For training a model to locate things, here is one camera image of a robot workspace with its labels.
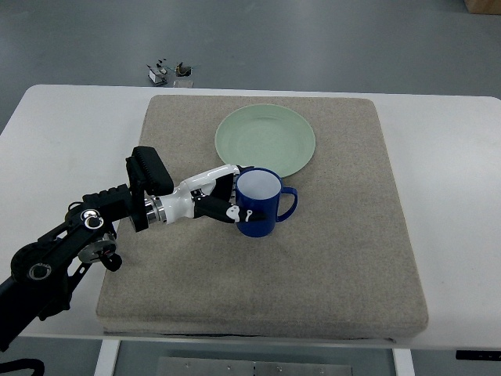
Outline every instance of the blue mug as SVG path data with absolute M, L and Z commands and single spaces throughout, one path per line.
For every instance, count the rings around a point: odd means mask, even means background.
M 250 168 L 236 178 L 236 204 L 244 210 L 263 212 L 266 219 L 255 222 L 238 222 L 238 230 L 248 237 L 265 237 L 273 231 L 277 222 L 285 221 L 296 210 L 297 191 L 283 186 L 282 179 L 266 168 Z M 292 206 L 278 215 L 280 196 L 293 194 Z

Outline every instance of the gray cushion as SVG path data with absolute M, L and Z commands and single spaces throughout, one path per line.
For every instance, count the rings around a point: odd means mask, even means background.
M 156 96 L 140 143 L 157 149 L 178 184 L 223 165 L 215 131 L 252 103 L 288 107 L 313 127 L 313 158 L 284 179 L 299 193 L 296 212 L 260 239 L 209 218 L 141 233 L 121 221 L 124 263 L 106 273 L 97 308 L 105 330 L 332 339 L 422 331 L 426 303 L 371 101 Z

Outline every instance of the robotic arm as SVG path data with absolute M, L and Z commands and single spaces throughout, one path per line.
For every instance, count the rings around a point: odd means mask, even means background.
M 126 161 L 129 187 L 83 196 L 70 205 L 63 223 L 14 255 L 12 275 L 0 284 L 0 351 L 35 317 L 44 320 L 70 309 L 71 295 L 92 263 L 113 272 L 120 268 L 114 221 L 129 217 L 139 232 L 181 217 L 206 215 L 228 223 L 264 218 L 229 202 L 234 179 L 245 168 L 227 164 L 174 187 L 154 148 L 137 146 Z M 76 257 L 81 265 L 69 276 L 67 268 Z

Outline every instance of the ceramic plate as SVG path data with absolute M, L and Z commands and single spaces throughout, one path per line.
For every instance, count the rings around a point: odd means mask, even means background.
M 215 136 L 227 164 L 264 167 L 285 177 L 301 170 L 315 151 L 315 134 L 298 113 L 275 104 L 254 104 L 232 112 Z

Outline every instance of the white table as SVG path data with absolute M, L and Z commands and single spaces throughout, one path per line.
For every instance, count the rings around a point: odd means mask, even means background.
M 37 85 L 0 136 L 1 280 L 14 253 L 59 225 L 70 202 L 128 181 L 124 160 L 158 94 L 371 99 L 430 323 L 396 344 L 348 344 L 501 348 L 501 101 L 495 98 Z M 103 276 L 104 268 L 93 266 L 70 311 L 36 319 L 23 334 L 103 338 L 95 315 Z

